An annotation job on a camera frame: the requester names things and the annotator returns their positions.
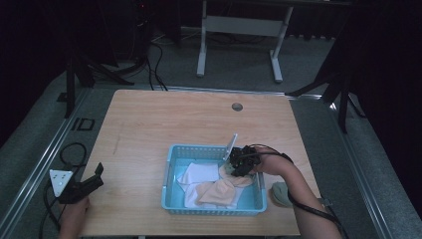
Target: cloth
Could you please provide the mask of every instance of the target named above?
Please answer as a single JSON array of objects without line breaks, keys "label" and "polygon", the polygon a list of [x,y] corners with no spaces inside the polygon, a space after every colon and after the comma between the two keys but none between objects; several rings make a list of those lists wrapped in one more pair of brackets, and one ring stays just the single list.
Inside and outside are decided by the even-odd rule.
[{"label": "cloth", "polygon": [[[203,187],[202,189],[204,189],[204,188],[210,189],[211,186],[219,180],[221,180],[221,179],[220,179],[219,168],[218,168],[217,163],[202,163],[202,164],[190,163],[188,168],[186,169],[186,171],[181,176],[179,176],[177,178],[178,184],[180,185],[180,187],[185,192],[184,206],[187,207],[187,208],[236,209],[238,201],[239,201],[239,199],[242,195],[242,192],[244,190],[244,187],[234,186],[233,183],[231,183],[229,180],[224,180],[224,181],[222,180],[222,182],[230,183],[230,184],[232,184],[232,186],[234,188],[234,193],[230,192],[228,194],[228,195],[231,196],[230,202],[228,202],[229,201],[228,198],[225,198],[225,196],[227,197],[227,195],[217,196],[217,197],[225,198],[225,200],[223,202],[225,205],[209,203],[208,201],[212,201],[212,200],[208,200],[209,195],[204,198],[204,202],[199,201],[199,199],[198,199],[199,194],[198,194],[198,191],[197,191],[197,186],[204,184],[204,185],[200,186],[200,188]],[[216,192],[218,190],[224,191],[224,188],[221,188],[224,185],[217,184],[217,185],[214,185],[214,186],[215,187],[220,186],[220,188],[219,189],[216,188],[217,190],[214,190],[214,192]],[[201,197],[203,197],[203,195],[205,194],[202,191],[202,189],[200,189],[201,190],[201,193],[200,193]]]},{"label": "cloth", "polygon": [[276,202],[286,207],[293,207],[292,202],[289,200],[288,186],[285,182],[275,182],[271,189]]},{"label": "cloth", "polygon": [[182,176],[177,178],[179,185],[183,191],[186,192],[187,188],[192,183],[200,183],[206,181],[217,181],[220,179],[218,175],[217,163],[190,163]]},{"label": "cloth", "polygon": [[239,176],[233,176],[227,171],[226,163],[220,166],[218,169],[218,172],[221,176],[221,178],[224,178],[228,181],[230,181],[234,186],[236,187],[247,187],[252,184],[252,178],[250,175],[245,175],[243,177]]},{"label": "cloth", "polygon": [[228,206],[235,198],[235,186],[226,180],[219,179],[216,182],[204,182],[196,186],[198,193],[197,204],[212,203]]}]

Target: person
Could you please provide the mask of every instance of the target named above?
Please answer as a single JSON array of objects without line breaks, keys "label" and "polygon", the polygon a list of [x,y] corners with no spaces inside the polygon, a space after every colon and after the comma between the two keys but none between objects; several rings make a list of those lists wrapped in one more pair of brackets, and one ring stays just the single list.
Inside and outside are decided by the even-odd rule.
[{"label": "person", "polygon": [[[272,151],[266,147],[256,147],[256,150],[257,152]],[[261,163],[256,165],[251,173],[258,171],[281,176],[297,202],[326,213],[305,181],[304,176],[293,163],[279,155],[271,154],[262,154],[260,159]],[[294,211],[303,238],[341,238],[341,234],[333,222],[304,211],[295,205]]]},{"label": "person", "polygon": [[[268,152],[271,149],[256,147],[257,152]],[[264,172],[281,176],[295,200],[303,205],[325,212],[302,173],[294,164],[279,155],[262,154],[261,163],[251,173]],[[77,238],[84,226],[85,213],[90,201],[85,198],[77,204],[68,205],[62,215],[60,239]],[[294,206],[296,220],[303,238],[341,238],[336,225],[317,215]]]},{"label": "person", "polygon": [[90,199],[83,198],[75,204],[60,204],[63,210],[61,217],[60,239],[78,238],[85,224],[85,215],[90,207]]}]

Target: wooden table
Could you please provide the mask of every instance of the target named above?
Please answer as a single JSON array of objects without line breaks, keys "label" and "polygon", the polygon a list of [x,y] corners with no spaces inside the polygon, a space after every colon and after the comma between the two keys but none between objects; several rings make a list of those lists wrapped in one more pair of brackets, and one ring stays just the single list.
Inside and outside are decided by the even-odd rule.
[{"label": "wooden table", "polygon": [[[243,109],[232,109],[239,103]],[[174,143],[269,145],[289,155],[319,196],[289,100],[284,96],[205,92],[115,93],[86,172],[104,165],[104,186],[90,196],[84,236],[295,235],[293,209],[275,205],[257,216],[171,215],[161,207],[166,157]],[[282,181],[265,174],[266,188]]]}]

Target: cable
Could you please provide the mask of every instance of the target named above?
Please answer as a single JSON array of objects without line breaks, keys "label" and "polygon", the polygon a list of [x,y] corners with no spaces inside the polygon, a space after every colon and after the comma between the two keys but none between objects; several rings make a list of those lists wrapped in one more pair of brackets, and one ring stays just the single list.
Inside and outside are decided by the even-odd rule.
[{"label": "cable", "polygon": [[[332,210],[331,206],[327,205],[325,208],[328,209],[329,213],[332,216],[334,216],[337,219],[337,221],[339,221],[337,215],[335,215],[335,212],[334,212],[334,210]],[[348,239],[348,234],[347,234],[347,232],[345,231],[344,227],[341,224],[340,224],[340,230],[341,230],[344,238]]]},{"label": "cable", "polygon": [[151,64],[149,62],[149,59],[146,58],[146,65],[148,66],[148,80],[149,80],[149,85],[150,85],[151,89],[154,91],[155,88],[152,85],[152,74],[154,74],[155,79],[157,80],[157,82],[158,82],[159,86],[161,87],[161,89],[163,91],[168,91],[168,88],[164,85],[164,83],[162,82],[161,78],[157,74],[158,65],[159,65],[159,63],[160,63],[160,61],[162,59],[162,48],[160,46],[156,45],[155,43],[152,43],[152,42],[151,42],[151,45],[154,46],[154,47],[156,47],[156,48],[158,48],[158,50],[160,51],[160,55],[158,57],[157,63],[155,64],[154,70],[152,70],[152,68],[151,68]]},{"label": "cable", "polygon": [[86,148],[83,144],[81,144],[80,142],[73,142],[73,143],[70,143],[70,144],[66,145],[66,146],[65,146],[64,148],[62,148],[62,150],[60,151],[60,161],[61,161],[64,165],[68,164],[68,163],[65,161],[65,159],[63,158],[63,152],[64,152],[67,148],[69,148],[69,147],[71,147],[71,146],[74,146],[74,145],[79,145],[79,146],[81,146],[81,147],[82,147],[82,149],[84,150],[84,156],[82,157],[80,164],[77,164],[77,165],[73,165],[73,164],[72,164],[72,167],[75,167],[75,168],[77,169],[77,170],[75,171],[75,173],[74,173],[74,174],[77,174],[77,173],[79,172],[79,170],[81,169],[81,167],[86,166],[86,164],[84,163],[84,161],[85,161],[85,159],[87,158],[87,148]]},{"label": "cable", "polygon": [[[260,154],[269,154],[269,155],[277,155],[277,156],[280,156],[280,157],[288,160],[289,162],[293,163],[293,161],[287,155],[285,155],[284,153],[279,153],[278,151],[276,151],[275,149],[273,149],[273,148],[271,148],[269,146],[266,146],[266,145],[263,145],[263,144],[251,144],[249,146],[267,147],[269,149],[272,149],[273,152],[269,151],[269,152],[250,153],[250,154],[241,155],[239,157],[246,157],[246,156],[260,155]],[[323,212],[323,211],[319,211],[319,210],[317,210],[315,208],[312,208],[312,207],[309,207],[309,206],[306,206],[304,204],[301,204],[301,203],[297,202],[295,200],[295,198],[292,196],[292,194],[290,193],[289,189],[288,189],[288,197],[289,197],[289,200],[292,202],[292,204],[294,204],[298,208],[301,208],[301,210],[304,210],[304,211],[306,211],[308,213],[311,213],[313,215],[322,217],[322,218],[324,218],[326,220],[329,220],[332,223],[334,223],[337,226],[337,229],[340,231],[340,233],[343,236],[345,236],[345,238],[348,238],[347,233],[345,233],[345,230],[344,230],[343,226],[341,225],[341,223],[339,222],[339,220],[335,216],[335,214],[334,215],[331,215],[329,213],[326,213],[326,212]]]},{"label": "cable", "polygon": [[[110,70],[110,69],[108,69],[108,70],[111,71],[114,74],[119,75],[120,77],[126,77],[126,78],[128,78],[127,75],[129,73],[133,73],[134,72],[134,74],[132,74],[130,76],[130,77],[132,77],[132,76],[134,76],[134,75],[139,74],[140,72],[142,72],[143,71],[142,66],[144,66],[144,62],[142,62],[142,60],[140,60],[140,59],[136,59],[134,61],[134,63],[133,63],[132,66],[129,66],[129,67],[126,67],[126,68],[123,68],[123,69],[118,69],[118,70]],[[91,66],[90,66],[90,69],[93,72],[94,77],[97,78],[97,80],[102,80],[102,79],[106,78],[106,75],[104,73],[98,71],[97,69],[95,69],[95,68],[93,68]]]},{"label": "cable", "polygon": [[[73,142],[73,143],[69,143],[68,145],[66,145],[66,146],[64,146],[62,149],[61,149],[61,151],[60,151],[60,153],[59,153],[59,156],[60,156],[60,161],[64,164],[64,165],[67,165],[67,164],[70,164],[69,162],[66,162],[65,161],[65,158],[63,157],[63,153],[65,152],[65,150],[66,149],[68,149],[69,147],[71,147],[71,146],[74,146],[74,145],[78,145],[78,146],[80,146],[82,149],[83,149],[83,153],[84,153],[84,155],[83,155],[83,157],[81,158],[81,162],[79,163],[79,164],[71,164],[71,166],[73,167],[73,168],[75,168],[76,170],[75,170],[75,172],[74,172],[74,175],[76,175],[76,174],[78,174],[78,172],[79,172],[79,170],[82,168],[82,167],[84,167],[84,166],[86,166],[86,164],[84,163],[85,162],[85,160],[86,160],[86,158],[87,158],[87,148],[82,144],[82,143],[80,143],[80,142]],[[48,180],[47,181],[47,183],[46,183],[46,185],[44,186],[44,193],[43,193],[43,201],[44,201],[44,205],[45,205],[45,207],[46,207],[46,212],[44,213],[44,215],[43,215],[43,217],[42,217],[42,219],[41,219],[41,222],[40,222],[40,228],[39,228],[39,233],[38,233],[38,237],[40,238],[40,239],[42,239],[43,238],[43,231],[44,231],[44,224],[45,224],[45,221],[46,221],[46,219],[47,219],[47,216],[50,216],[50,219],[52,220],[52,222],[55,224],[55,226],[56,226],[56,228],[57,228],[57,230],[58,231],[60,231],[60,227],[61,227],[61,225],[60,225],[60,218],[62,217],[62,215],[63,215],[63,212],[65,211],[65,209],[66,209],[66,206],[67,206],[67,204],[63,207],[63,209],[62,209],[62,211],[61,211],[61,213],[60,213],[60,215],[59,215],[59,217],[56,217],[56,215],[53,213],[53,210],[52,210],[52,208],[53,208],[53,206],[54,206],[54,204],[59,200],[57,197],[55,197],[54,199],[53,199],[53,201],[50,203],[49,202],[49,200],[48,200],[48,191],[49,191],[49,189],[50,188],[52,188],[53,187],[53,185],[52,185],[52,182],[51,182],[51,180]]]}]

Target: blue plastic basket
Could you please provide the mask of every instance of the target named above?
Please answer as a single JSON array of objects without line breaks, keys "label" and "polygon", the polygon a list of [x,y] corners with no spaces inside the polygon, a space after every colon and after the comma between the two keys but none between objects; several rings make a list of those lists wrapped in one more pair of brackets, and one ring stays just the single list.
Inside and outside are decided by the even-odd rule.
[{"label": "blue plastic basket", "polygon": [[186,215],[230,215],[255,216],[267,209],[267,194],[262,173],[253,175],[254,182],[247,186],[238,201],[236,209],[209,209],[184,207],[184,191],[177,178],[182,175],[191,162],[218,162],[221,166],[226,146],[174,144],[167,156],[164,182],[162,185],[161,205],[171,214]]}]

